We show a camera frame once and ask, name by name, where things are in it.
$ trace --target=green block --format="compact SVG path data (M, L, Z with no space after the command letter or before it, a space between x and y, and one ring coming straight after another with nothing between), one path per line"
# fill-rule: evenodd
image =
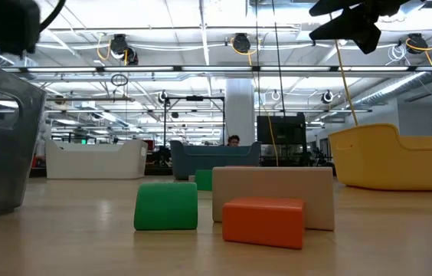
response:
M198 227L195 183L143 183L138 189L136 230L188 230Z
M213 190L213 171L212 169L200 169L195 172L195 182L200 191Z

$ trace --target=orange foam block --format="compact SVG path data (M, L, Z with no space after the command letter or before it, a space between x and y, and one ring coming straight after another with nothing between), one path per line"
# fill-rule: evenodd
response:
M223 205L223 239L301 249L304 233L302 199L242 197Z

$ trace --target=white pillar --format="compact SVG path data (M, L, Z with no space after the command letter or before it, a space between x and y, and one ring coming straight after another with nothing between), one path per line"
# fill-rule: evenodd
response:
M255 141L254 86L251 79L226 80L226 137L240 137L240 146Z

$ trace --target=yellow bathtub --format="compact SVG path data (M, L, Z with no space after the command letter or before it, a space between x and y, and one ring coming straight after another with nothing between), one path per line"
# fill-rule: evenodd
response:
M396 126L357 126L329 135L339 181L383 190L432 190L432 136L400 136Z

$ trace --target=person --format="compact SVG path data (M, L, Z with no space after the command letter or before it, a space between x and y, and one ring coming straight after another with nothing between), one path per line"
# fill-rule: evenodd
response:
M238 137L238 135L232 135L228 137L227 146L238 146L239 143L240 143L240 137Z

